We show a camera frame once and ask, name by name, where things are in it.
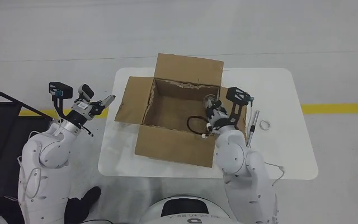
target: small ring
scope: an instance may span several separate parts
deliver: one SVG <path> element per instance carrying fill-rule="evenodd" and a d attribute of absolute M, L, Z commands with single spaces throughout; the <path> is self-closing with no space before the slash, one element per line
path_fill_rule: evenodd
<path fill-rule="evenodd" d="M 271 123 L 268 120 L 262 120 L 260 122 L 260 128 L 262 130 L 269 130 L 271 128 Z"/>

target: black chair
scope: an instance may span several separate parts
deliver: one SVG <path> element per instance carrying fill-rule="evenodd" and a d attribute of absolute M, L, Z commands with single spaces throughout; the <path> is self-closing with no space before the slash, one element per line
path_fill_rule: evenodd
<path fill-rule="evenodd" d="M 33 130 L 46 131 L 53 118 L 3 92 L 0 92 L 0 96 L 10 101 L 0 102 L 0 197 L 17 198 L 20 170 L 17 158 L 21 156 L 22 148 L 27 142 L 30 132 Z M 19 116 L 23 107 L 39 116 Z"/>

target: cardboard box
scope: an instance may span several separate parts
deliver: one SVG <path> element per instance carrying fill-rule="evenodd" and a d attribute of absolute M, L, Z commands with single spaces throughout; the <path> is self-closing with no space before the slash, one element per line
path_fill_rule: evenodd
<path fill-rule="evenodd" d="M 205 117 L 203 99 L 213 94 L 228 112 L 232 103 L 221 87 L 223 62 L 158 54 L 153 78 L 129 77 L 115 121 L 140 124 L 135 154 L 160 160 L 212 167 L 215 137 L 202 139 L 186 126 L 189 116 Z M 238 122 L 245 134 L 246 107 Z M 205 131 L 205 122 L 190 127 Z"/>

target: yellow floor stripe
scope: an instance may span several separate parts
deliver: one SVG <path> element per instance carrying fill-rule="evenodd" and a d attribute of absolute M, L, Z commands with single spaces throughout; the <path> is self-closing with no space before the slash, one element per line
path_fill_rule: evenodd
<path fill-rule="evenodd" d="M 358 114 L 358 104 L 303 104 L 303 114 Z"/>
<path fill-rule="evenodd" d="M 55 109 L 49 109 L 49 110 L 40 110 L 42 113 L 47 114 L 48 116 L 52 116 L 53 118 L 57 118 L 57 114 Z M 63 113 L 67 115 L 71 109 L 64 109 Z M 101 115 L 96 116 L 97 118 L 107 118 L 108 109 L 105 109 Z M 32 112 L 31 110 L 22 109 L 20 111 L 20 116 L 38 116 L 37 113 Z"/>
<path fill-rule="evenodd" d="M 358 104 L 303 104 L 301 105 L 303 114 L 358 114 Z M 54 109 L 41 110 L 41 112 L 57 118 Z M 64 114 L 68 114 L 70 109 L 64 109 Z M 20 116 L 36 116 L 34 112 L 23 109 Z M 97 118 L 107 118 L 108 109 L 105 109 Z"/>

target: white floor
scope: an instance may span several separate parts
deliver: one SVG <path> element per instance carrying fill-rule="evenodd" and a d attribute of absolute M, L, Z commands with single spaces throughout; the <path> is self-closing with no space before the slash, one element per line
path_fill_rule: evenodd
<path fill-rule="evenodd" d="M 101 99 L 119 68 L 154 67 L 164 52 L 287 68 L 302 104 L 357 102 L 357 10 L 355 0 L 1 0 L 0 91 L 38 109 L 51 108 L 50 81 L 89 84 Z M 305 120 L 319 175 L 276 184 L 280 223 L 356 223 L 357 115 Z M 90 218 L 135 222 L 153 202 L 183 193 L 229 211 L 217 180 L 102 176 L 105 120 L 88 127 L 95 137 L 76 143 L 71 196 L 102 187 Z"/>

